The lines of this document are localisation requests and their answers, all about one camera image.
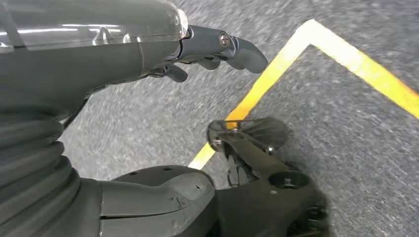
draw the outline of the robotic hand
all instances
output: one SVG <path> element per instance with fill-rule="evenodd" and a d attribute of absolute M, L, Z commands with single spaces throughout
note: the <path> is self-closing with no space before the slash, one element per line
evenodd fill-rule
<path fill-rule="evenodd" d="M 188 25 L 162 0 L 0 0 L 0 236 L 327 236 L 324 195 L 272 156 L 286 137 L 275 119 L 210 124 L 208 141 L 230 164 L 227 190 L 183 166 L 84 179 L 62 156 L 59 121 L 93 93 L 145 77 L 182 82 L 175 63 L 222 61 L 267 65 L 252 43 Z"/>

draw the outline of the yellow line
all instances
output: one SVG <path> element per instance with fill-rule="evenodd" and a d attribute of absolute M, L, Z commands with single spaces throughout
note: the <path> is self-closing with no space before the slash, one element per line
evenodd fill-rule
<path fill-rule="evenodd" d="M 281 49 L 272 63 L 254 83 L 249 93 L 226 120 L 244 119 L 309 44 L 319 48 L 397 105 L 419 118 L 419 95 L 416 92 L 404 85 L 383 66 L 351 46 L 332 31 L 315 20 L 309 20 L 296 30 L 291 39 Z M 214 153 L 209 144 L 206 143 L 189 167 L 202 169 Z"/>
<path fill-rule="evenodd" d="M 419 94 L 357 48 L 315 20 L 307 23 L 312 30 L 310 43 L 333 58 L 374 89 L 419 119 Z"/>

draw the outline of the gray carpet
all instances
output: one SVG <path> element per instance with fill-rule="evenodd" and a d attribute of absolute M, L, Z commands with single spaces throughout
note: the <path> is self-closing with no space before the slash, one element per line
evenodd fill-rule
<path fill-rule="evenodd" d="M 175 0 L 191 24 L 246 38 L 272 60 L 315 19 L 419 91 L 417 0 Z M 185 67 L 182 84 L 144 79 L 92 97 L 66 131 L 84 177 L 111 179 L 160 164 L 188 165 L 213 119 L 225 118 L 258 75 L 226 65 Z M 293 135 L 280 150 L 326 192 L 342 237 L 419 236 L 419 120 L 316 48 L 308 48 L 250 118 L 274 116 Z M 226 164 L 204 167 L 220 188 Z"/>

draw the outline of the gray robot arm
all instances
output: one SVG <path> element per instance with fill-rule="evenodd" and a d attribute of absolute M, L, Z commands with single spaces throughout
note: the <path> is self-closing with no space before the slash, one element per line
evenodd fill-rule
<path fill-rule="evenodd" d="M 108 85 L 148 76 L 184 81 L 174 63 L 212 70 L 227 61 L 254 73 L 266 67 L 248 41 L 185 20 L 160 0 L 1 1 L 0 236 L 208 232 L 212 222 L 192 225 L 214 219 L 206 174 L 178 168 L 154 184 L 83 179 L 57 141 L 59 121 Z"/>

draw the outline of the floor marking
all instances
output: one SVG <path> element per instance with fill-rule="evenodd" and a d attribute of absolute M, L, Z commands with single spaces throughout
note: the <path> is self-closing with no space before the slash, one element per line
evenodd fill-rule
<path fill-rule="evenodd" d="M 249 93 L 226 120 L 244 119 L 262 96 L 309 46 L 313 45 L 377 91 L 419 119 L 419 94 L 403 84 L 392 73 L 331 30 L 315 20 L 302 24 L 254 83 Z M 215 151 L 208 143 L 199 151 L 189 167 L 202 169 Z"/>

